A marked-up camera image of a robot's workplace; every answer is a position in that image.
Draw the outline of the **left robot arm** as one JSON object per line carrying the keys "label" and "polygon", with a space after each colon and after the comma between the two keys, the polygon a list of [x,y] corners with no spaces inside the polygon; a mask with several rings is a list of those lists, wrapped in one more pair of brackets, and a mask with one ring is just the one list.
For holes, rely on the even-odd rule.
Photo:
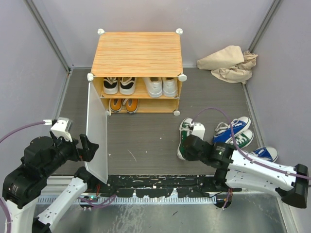
{"label": "left robot arm", "polygon": [[35,206],[47,179],[66,161],[90,162],[99,145],[89,141],[85,134],[78,141],[64,137],[42,136],[33,139],[24,150],[21,165],[9,173],[3,182],[1,205],[6,215],[8,233],[52,233],[56,224],[71,204],[84,192],[97,188],[96,177],[81,167],[74,174],[67,188],[41,214],[34,216]]}

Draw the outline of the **black white sneaker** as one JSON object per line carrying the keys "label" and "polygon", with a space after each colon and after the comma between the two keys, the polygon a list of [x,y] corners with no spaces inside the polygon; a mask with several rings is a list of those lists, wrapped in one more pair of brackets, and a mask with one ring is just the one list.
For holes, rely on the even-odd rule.
{"label": "black white sneaker", "polygon": [[108,95],[114,95],[118,92],[118,78],[106,77],[103,80],[104,93]]}
{"label": "black white sneaker", "polygon": [[122,95],[132,95],[136,88],[134,77],[122,77],[120,80],[120,93]]}

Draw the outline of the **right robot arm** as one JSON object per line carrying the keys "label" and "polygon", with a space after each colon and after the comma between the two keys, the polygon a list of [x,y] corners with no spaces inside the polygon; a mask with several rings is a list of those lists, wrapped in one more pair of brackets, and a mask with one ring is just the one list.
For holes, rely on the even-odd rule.
{"label": "right robot arm", "polygon": [[307,208],[309,171],[305,165],[279,165],[230,144],[211,145],[195,135],[188,136],[182,146],[187,161],[200,161],[216,170],[213,185],[218,191],[250,189],[279,197],[289,206]]}

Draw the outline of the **orange sneaker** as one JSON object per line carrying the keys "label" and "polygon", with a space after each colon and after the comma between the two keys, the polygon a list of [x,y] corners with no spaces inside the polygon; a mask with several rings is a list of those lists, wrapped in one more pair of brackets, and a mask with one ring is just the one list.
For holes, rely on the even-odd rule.
{"label": "orange sneaker", "polygon": [[108,113],[118,113],[122,110],[122,99],[110,99],[108,102]]}
{"label": "orange sneaker", "polygon": [[129,114],[134,114],[138,110],[138,99],[124,99],[122,104],[125,106],[125,109]]}

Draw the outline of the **green sneaker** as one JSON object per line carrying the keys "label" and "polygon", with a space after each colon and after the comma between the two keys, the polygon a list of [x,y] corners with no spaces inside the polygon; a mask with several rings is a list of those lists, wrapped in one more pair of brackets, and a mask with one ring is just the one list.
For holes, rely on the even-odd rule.
{"label": "green sneaker", "polygon": [[250,145],[254,138],[254,133],[251,130],[246,130],[243,133],[234,137],[236,144],[240,149],[247,147]]}
{"label": "green sneaker", "polygon": [[187,155],[183,146],[183,142],[189,135],[191,135],[193,128],[194,128],[193,119],[189,117],[185,118],[179,126],[180,141],[177,148],[177,156],[181,160],[185,160]]}

